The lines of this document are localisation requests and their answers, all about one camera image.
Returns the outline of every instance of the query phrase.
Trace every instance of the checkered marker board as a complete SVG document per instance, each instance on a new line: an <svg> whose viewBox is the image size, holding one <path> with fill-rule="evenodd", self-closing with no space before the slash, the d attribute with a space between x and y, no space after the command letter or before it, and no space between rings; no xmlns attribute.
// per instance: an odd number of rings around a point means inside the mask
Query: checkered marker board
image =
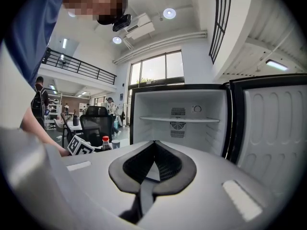
<svg viewBox="0 0 307 230"><path fill-rule="evenodd" d="M90 146L85 140L78 136L74 136L72 138L67 148L72 155L89 154L95 150L95 148Z"/></svg>

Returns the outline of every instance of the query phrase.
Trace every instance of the window frame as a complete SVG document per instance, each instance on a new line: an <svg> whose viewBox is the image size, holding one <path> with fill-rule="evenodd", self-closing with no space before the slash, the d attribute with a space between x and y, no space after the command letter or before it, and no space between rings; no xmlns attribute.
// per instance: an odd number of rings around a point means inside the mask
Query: window frame
<svg viewBox="0 0 307 230"><path fill-rule="evenodd" d="M149 57L140 61L137 61L133 64L131 64L131 68L130 68L130 76L129 76L129 85L128 85L128 90L131 89L136 89L136 88L142 88L142 87L149 87L149 86L157 86L157 85L168 85L168 84L172 84L172 83L184 83L184 76L182 77L174 77L174 78L167 78L167 55L171 55L171 54L175 54L175 53L181 53L181 57L182 57L182 51L181 50L176 50L176 51L171 51L171 52L165 52L163 54L159 54L153 57ZM150 59L154 59L157 57L161 57L164 56L165 57L165 78L164 79L158 79L158 80L153 80L151 81L151 83L146 83L146 82L141 82L142 80L142 70L143 70L143 62L150 60ZM132 77L132 71L133 71L133 65L139 64L141 63L140 66L140 75L139 75L139 83L136 84L131 84L131 77Z"/></svg>

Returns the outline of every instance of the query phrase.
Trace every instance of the round ceiling light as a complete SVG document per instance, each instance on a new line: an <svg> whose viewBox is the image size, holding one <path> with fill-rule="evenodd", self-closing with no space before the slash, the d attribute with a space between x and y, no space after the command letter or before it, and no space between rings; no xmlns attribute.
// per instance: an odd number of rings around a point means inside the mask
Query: round ceiling light
<svg viewBox="0 0 307 230"><path fill-rule="evenodd" d="M121 38L120 38L119 36L115 36L115 37L113 38L113 43L115 43L115 44L121 44Z"/></svg>
<svg viewBox="0 0 307 230"><path fill-rule="evenodd" d="M76 15L72 12L68 12L68 14L69 14L70 17L76 17Z"/></svg>
<svg viewBox="0 0 307 230"><path fill-rule="evenodd" d="M163 16L167 19L174 19L174 17L176 16L176 11L171 8L168 8L164 10Z"/></svg>

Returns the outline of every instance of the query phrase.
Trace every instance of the air conditioner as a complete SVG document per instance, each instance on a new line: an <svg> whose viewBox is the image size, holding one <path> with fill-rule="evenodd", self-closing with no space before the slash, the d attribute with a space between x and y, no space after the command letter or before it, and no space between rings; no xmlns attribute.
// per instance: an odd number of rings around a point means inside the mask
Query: air conditioner
<svg viewBox="0 0 307 230"><path fill-rule="evenodd" d="M130 26L126 27L125 30L128 33L126 37L135 40L141 36L153 32L155 28L148 15L144 13L135 18L131 22Z"/></svg>

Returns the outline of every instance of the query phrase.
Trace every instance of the railing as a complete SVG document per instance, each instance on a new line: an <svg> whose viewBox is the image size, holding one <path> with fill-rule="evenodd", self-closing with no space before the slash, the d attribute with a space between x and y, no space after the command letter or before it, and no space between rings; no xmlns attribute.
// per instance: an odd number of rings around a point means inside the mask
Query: railing
<svg viewBox="0 0 307 230"><path fill-rule="evenodd" d="M72 71L93 79L100 80L102 82L110 83L114 85L116 75L95 67L84 61L67 56L51 48L48 48L43 58L43 62L46 65L58 67L68 71Z"/></svg>
<svg viewBox="0 0 307 230"><path fill-rule="evenodd" d="M216 0L215 26L209 56L214 64L227 27L231 0Z"/></svg>

